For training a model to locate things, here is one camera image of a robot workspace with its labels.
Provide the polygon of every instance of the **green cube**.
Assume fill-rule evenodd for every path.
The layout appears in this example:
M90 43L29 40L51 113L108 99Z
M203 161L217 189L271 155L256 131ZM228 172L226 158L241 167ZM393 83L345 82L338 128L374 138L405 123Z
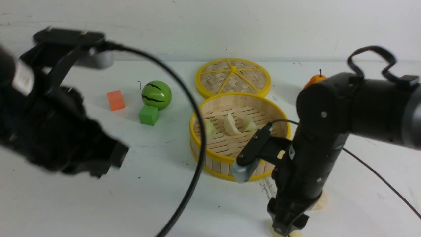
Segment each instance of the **green cube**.
M139 113L141 124L154 126L158 117L158 108L149 105L145 105Z

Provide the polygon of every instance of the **green ball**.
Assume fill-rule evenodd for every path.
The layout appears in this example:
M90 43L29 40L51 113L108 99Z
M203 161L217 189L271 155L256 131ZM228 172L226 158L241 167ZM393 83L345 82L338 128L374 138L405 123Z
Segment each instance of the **green ball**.
M151 81L145 85L142 91L143 103L157 107L158 110L166 108L172 97L170 87L162 81Z

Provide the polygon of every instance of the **yellow rim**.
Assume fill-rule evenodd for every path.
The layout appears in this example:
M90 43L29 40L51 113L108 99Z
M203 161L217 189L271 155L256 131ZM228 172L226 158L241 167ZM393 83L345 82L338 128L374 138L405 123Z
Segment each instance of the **yellow rim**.
M205 101L203 101L200 105L199 105L199 109L205 104L205 103L207 103L208 101L210 101L210 100L213 100L213 99L215 99L215 98L218 98L218 97L222 97L222 96L230 96L230 95L242 95L242 96L250 96L250 97L254 97L254 98L258 98L258 99L261 99L261 100L264 100L266 103L269 103L270 105L272 105L272 106L274 106L284 117L285 117L285 119L288 119L287 118L287 116L286 116L286 114L284 113L284 111L282 111L276 104L274 104L272 101L270 101L270 100L268 100L268 99L266 99L266 98L262 98L262 97L260 97L260 96L258 96L258 95L255 95L255 94L248 94L248 93L240 93L240 92L234 92L234 93L225 93L225 94L218 94L218 95L216 95L216 96L214 96L214 97L212 97L212 98L209 98L209 99L206 99ZM194 130L193 130L193 120L194 120L194 118L195 118L195 114L193 113L192 114L192 116L190 117L190 137L193 137L193 140L194 140L194 142L195 142L195 144L196 144L196 146L199 148L200 147L200 141L199 141L199 139L196 137L196 134L195 134L195 132L194 132ZM287 123L287 136L286 136L286 138L288 138L288 139L290 139L290 137L291 137L291 127L290 127L290 124L289 123ZM222 163L228 163L228 164L232 164L234 161L235 161L235 158L233 158L233 157L228 157L228 156L223 156L223 155L221 155L221 154L218 154L218 153L216 153L216 152L214 152L214 151L212 151L212 150L209 150L209 149L207 149L206 148L206 153L208 153L208 154L210 154L210 155L212 155L213 157L212 157L212 159L214 159L214 160L217 160L217 161L219 161L219 162L222 162Z
M198 159L197 159L197 157L196 157L195 153L193 152L193 149L192 149L191 147L190 147L190 149L192 150L192 155L193 155L193 158L195 159L195 161L196 161L196 162L198 162ZM211 175L213 175L213 176L215 176L215 177L217 177L217 178L220 178L220 179L223 179L223 180L227 180L227 181L231 181L231 182L236 182L236 181L235 181L235 179L234 179L234 177L231 177L231 176L228 176L228 175L223 175L223 174L217 173L217 172L215 172L215 171L211 170L211 169L210 169L209 167L207 167L205 164L203 164L203 169L204 169L206 172L208 172L209 174L211 174ZM270 170L269 172L264 173L264 174L262 174L262 175L255 175L255 176L251 176L251 177L250 177L250 179L249 179L247 182L253 182L253 181L257 181L257 180L264 179L264 178L266 178L266 177L268 177L269 175L271 175L271 174L272 174L272 170Z
M245 77L241 76L240 74L236 73L235 71L232 70L221 70L221 71L213 71L213 72L206 72L206 73L202 73L203 69L205 69L207 66L216 63L216 62L220 62L220 61L227 61L228 65L231 67L231 64L229 62L229 60L239 60L239 61L245 61L247 63L253 64L255 65L257 68L248 68L248 69L240 69L237 71L252 71L252 70L261 70L263 72L263 74L266 76L266 85L263 87L262 90L258 90L249 80L247 80ZM210 98L212 96L215 96L217 94L212 93L211 91L207 90L202 83L200 82L200 75L203 74L208 74L208 73L222 73L222 72L227 72L230 73L229 76L226 78L225 82L223 83L223 85L221 86L220 90L218 91L218 94L222 92L222 89L224 88L225 84L228 82L229 78L232 76L232 74L237 74L240 78L242 78L246 83L248 83L253 89L255 89L257 92L254 95L257 95L259 97L265 97L267 96L267 94L269 93L270 90L270 85L272 84L272 81L270 79L270 75L269 73L259 64L252 62L252 61L248 61L245 59L238 59L238 58L224 58L224 59L217 59L217 60L213 60L210 61L206 64L204 64L196 73L196 77L195 77L195 84L196 84L196 88L199 91L200 95L203 96L204 98Z

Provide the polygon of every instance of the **orange cube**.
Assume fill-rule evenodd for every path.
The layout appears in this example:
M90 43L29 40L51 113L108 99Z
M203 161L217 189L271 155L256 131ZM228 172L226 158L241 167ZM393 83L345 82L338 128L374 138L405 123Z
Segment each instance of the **orange cube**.
M108 92L108 103L111 111L124 109L124 100L121 91Z

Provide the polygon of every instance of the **white wall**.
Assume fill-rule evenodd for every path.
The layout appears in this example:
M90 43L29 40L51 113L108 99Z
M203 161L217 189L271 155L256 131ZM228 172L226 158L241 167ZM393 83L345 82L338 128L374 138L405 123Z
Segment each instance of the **white wall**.
M421 61L420 12L419 0L2 0L0 42L21 54L52 25L104 31L166 60L343 60L379 44Z

